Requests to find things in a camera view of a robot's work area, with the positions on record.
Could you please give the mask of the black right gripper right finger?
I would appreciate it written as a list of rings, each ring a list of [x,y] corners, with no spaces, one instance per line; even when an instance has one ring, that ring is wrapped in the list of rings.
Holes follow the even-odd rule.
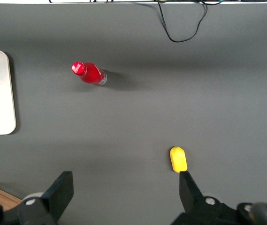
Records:
[[[224,225],[221,214],[223,206],[219,200],[201,193],[189,172],[179,174],[179,196],[184,213],[179,217],[180,225]]]

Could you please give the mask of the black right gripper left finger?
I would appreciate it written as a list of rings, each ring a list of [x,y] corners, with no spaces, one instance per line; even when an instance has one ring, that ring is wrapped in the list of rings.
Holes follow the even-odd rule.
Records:
[[[17,207],[21,225],[56,225],[74,195],[73,173],[64,171],[44,193],[34,193]]]

